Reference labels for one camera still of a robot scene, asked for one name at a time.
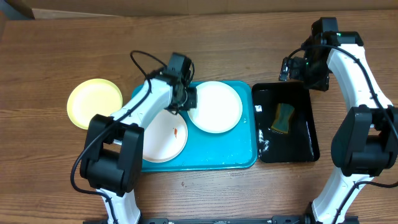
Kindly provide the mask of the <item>white plate top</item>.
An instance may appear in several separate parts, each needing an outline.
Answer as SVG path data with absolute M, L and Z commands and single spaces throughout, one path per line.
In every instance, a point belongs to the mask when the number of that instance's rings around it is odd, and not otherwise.
M 197 107 L 188 111 L 196 127 L 211 134 L 220 134 L 238 124 L 243 103 L 236 90 L 216 81 L 203 82 L 196 89 Z

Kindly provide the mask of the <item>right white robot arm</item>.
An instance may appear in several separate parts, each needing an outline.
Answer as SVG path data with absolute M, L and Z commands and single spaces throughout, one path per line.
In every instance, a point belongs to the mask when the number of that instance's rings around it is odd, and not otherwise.
M 334 74 L 347 114 L 331 143 L 333 171 L 321 194 L 310 203 L 307 223 L 344 223 L 345 214 L 365 185 L 394 188 L 373 179 L 397 159 L 397 108 L 373 77 L 357 32 L 313 33 L 299 48 L 302 58 L 284 58 L 279 79 L 302 81 L 316 90 Z

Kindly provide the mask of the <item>white plate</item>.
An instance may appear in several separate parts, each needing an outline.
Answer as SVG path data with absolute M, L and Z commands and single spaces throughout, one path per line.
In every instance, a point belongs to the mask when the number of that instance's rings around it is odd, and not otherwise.
M 155 163 L 170 161 L 183 151 L 187 139 L 183 117 L 163 110 L 145 130 L 143 159 Z
M 197 107 L 188 111 L 196 127 L 211 134 L 220 134 L 238 124 L 243 103 L 236 90 L 216 81 L 203 82 L 196 89 Z

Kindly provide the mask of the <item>green yellow sponge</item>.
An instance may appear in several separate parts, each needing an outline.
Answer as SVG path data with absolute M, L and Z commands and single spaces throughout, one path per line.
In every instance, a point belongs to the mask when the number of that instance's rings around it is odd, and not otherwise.
M 275 112 L 275 120 L 271 126 L 273 131 L 282 134 L 289 133 L 290 120 L 293 116 L 295 108 L 286 103 L 279 103 Z

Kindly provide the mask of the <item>yellow plate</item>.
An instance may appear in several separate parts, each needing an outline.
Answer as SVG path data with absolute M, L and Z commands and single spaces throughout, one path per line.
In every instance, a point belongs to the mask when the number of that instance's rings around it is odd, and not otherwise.
M 120 89 L 109 80 L 95 78 L 79 84 L 71 92 L 67 101 L 67 114 L 75 126 L 88 129 L 94 115 L 109 116 L 122 106 Z

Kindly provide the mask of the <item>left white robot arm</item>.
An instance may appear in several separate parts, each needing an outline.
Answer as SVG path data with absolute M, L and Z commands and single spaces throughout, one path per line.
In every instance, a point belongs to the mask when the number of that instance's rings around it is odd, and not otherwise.
M 144 131 L 163 110 L 172 114 L 197 105 L 197 91 L 191 87 L 195 67 L 171 65 L 145 74 L 141 90 L 111 116 L 95 115 L 88 126 L 85 148 L 76 159 L 70 177 L 78 171 L 91 190 L 102 197 L 107 223 L 138 223 L 134 187 L 141 174 Z

